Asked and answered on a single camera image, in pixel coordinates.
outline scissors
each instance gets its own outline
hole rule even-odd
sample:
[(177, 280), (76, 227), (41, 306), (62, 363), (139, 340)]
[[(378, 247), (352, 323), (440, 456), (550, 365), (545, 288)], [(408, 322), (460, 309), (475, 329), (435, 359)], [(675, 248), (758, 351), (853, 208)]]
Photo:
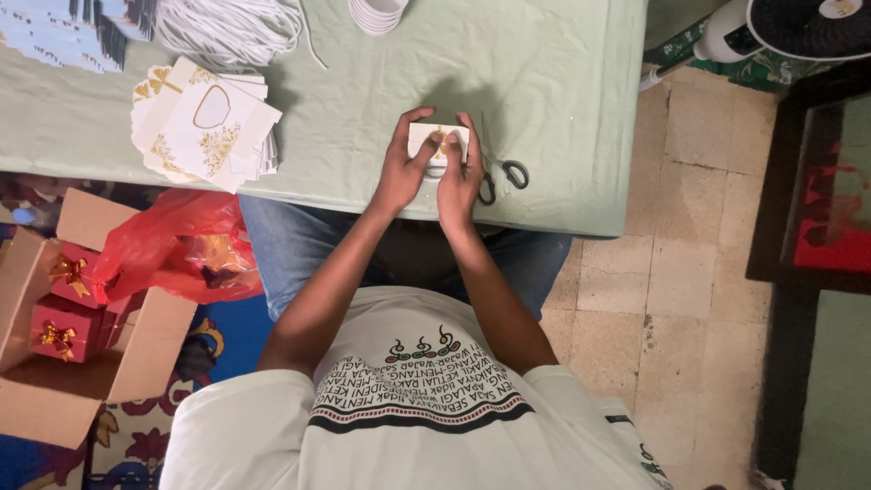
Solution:
[[(508, 179), (508, 182), (511, 183), (517, 189), (525, 189), (526, 186), (530, 184), (530, 174), (526, 171), (526, 168), (520, 164), (520, 162), (514, 160), (506, 160), (501, 161), (496, 158), (496, 154), (490, 150), (490, 134), (487, 132), (487, 121), (484, 119), (484, 113), (481, 112), (481, 132), (483, 133), (483, 142), (481, 148), (483, 149), (483, 157), (487, 160), (487, 171), (484, 172), (484, 182), (487, 183), (487, 190), (489, 194), (488, 199), (484, 199), (481, 195), (481, 191), (478, 191), (478, 200), (484, 206), (491, 206), (494, 202), (496, 202), (496, 185), (493, 183), (493, 175), (490, 174), (490, 167), (495, 162), (502, 171), (505, 172), (505, 178)], [(520, 173), (523, 180), (519, 180), (514, 172), (511, 170), (516, 168)]]

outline black round object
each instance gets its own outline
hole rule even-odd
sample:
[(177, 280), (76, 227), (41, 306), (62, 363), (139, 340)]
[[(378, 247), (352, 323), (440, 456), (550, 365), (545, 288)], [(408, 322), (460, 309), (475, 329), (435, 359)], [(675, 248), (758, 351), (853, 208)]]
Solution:
[(766, 47), (793, 58), (835, 61), (871, 56), (871, 0), (842, 18), (823, 16), (821, 3), (750, 0), (747, 24)]

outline gold ribbon bow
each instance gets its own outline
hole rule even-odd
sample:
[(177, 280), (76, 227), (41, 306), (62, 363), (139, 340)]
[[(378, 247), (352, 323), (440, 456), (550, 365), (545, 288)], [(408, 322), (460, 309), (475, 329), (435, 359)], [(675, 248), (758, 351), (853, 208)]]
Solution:
[(43, 333), (39, 337), (33, 339), (34, 345), (52, 344), (60, 353), (64, 362), (72, 359), (72, 342), (71, 337), (76, 336), (76, 329), (60, 330), (51, 320), (46, 320), (43, 323)]
[(76, 290), (78, 297), (84, 295), (90, 296), (91, 293), (88, 292), (88, 289), (84, 286), (84, 282), (82, 282), (82, 269), (87, 267), (87, 265), (88, 262), (85, 259), (73, 261), (70, 257), (64, 254), (58, 255), (57, 263), (53, 268), (51, 268), (50, 278), (52, 281), (56, 281), (61, 277), (66, 277), (66, 283)]

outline person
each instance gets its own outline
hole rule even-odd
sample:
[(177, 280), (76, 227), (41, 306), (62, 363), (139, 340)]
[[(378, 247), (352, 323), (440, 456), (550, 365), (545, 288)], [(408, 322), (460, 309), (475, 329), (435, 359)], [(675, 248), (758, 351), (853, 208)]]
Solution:
[(442, 144), (408, 158), (409, 123), (434, 112), (399, 118), (358, 218), (240, 196), (276, 323), (255, 373), (180, 404), (161, 488), (672, 488), (622, 402), (604, 415), (538, 323), (571, 237), (476, 233), (467, 113), (467, 163), (448, 135), (436, 193), (456, 274), (416, 289), (372, 263)]

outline green patterned cloth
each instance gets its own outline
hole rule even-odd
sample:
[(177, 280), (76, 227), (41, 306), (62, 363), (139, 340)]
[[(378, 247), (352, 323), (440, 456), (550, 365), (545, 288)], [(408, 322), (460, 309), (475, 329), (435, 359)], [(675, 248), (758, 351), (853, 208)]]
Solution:
[[(675, 59), (682, 50), (692, 49), (692, 45), (705, 32), (707, 21), (707, 17), (703, 18), (660, 46), (645, 51), (644, 61), (661, 66)], [(774, 51), (762, 50), (738, 63), (724, 64), (710, 60), (696, 60), (690, 63), (690, 66), (726, 75), (734, 84), (764, 92), (780, 92), (804, 77), (828, 71), (840, 63), (806, 61), (790, 58)]]

